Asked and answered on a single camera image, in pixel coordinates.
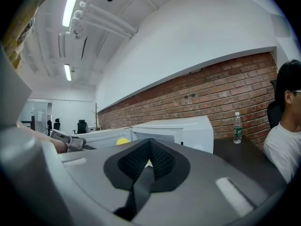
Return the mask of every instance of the water bottle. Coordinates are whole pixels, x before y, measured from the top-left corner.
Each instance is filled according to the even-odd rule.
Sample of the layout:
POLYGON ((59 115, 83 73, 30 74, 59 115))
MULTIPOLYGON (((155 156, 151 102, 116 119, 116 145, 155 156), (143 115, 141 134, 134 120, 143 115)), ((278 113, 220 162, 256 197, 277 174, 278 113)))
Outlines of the water bottle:
POLYGON ((242 129, 243 127, 239 117, 239 112, 235 112, 233 142, 236 144, 241 142, 242 129))

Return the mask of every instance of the fluorescent light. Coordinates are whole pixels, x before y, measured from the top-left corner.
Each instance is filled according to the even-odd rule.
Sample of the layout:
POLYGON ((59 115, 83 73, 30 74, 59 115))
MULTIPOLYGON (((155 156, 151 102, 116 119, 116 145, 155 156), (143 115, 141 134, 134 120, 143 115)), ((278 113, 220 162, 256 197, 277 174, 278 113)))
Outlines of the fluorescent light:
POLYGON ((73 12, 75 3, 76 3, 76 0, 67 0, 67 2, 66 2, 64 16, 63 16, 63 22, 62 22, 62 25, 64 27, 70 26, 70 20, 71 20, 71 16, 72 16, 72 12, 73 12))
POLYGON ((65 73, 66 73, 67 81, 71 81, 70 66, 69 65, 64 65, 64 68, 65 68, 65 73))

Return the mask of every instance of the white ceiling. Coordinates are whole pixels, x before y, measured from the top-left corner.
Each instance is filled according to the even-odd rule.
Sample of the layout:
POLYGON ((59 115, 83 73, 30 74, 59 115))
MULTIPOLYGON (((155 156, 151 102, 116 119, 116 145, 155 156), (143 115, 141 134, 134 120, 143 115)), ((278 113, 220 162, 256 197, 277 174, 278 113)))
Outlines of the white ceiling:
MULTIPOLYGON (((70 61, 60 58, 58 33, 67 32, 62 26, 67 0, 47 0, 38 10, 35 24, 23 50, 22 73, 46 76, 53 81, 66 81, 63 65, 74 69, 72 82, 95 87, 102 71, 124 39, 94 26, 87 26, 87 43, 82 60, 70 61)), ((123 19, 139 30, 139 24, 155 10, 146 0, 78 0, 75 10, 82 9, 80 1, 89 1, 99 8, 123 19)), ((151 0, 158 8, 171 0, 151 0)))

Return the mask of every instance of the red brick wall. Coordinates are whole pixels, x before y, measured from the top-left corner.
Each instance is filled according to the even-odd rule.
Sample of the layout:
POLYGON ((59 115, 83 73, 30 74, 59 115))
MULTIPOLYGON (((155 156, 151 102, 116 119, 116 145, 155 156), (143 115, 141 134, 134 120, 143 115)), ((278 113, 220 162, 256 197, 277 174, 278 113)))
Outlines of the red brick wall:
POLYGON ((270 53, 228 60, 181 76, 99 113, 102 129, 162 119, 207 115, 214 138, 233 136, 234 112, 240 111, 243 135, 258 147, 269 132, 266 108, 274 100, 269 83, 277 77, 270 53))

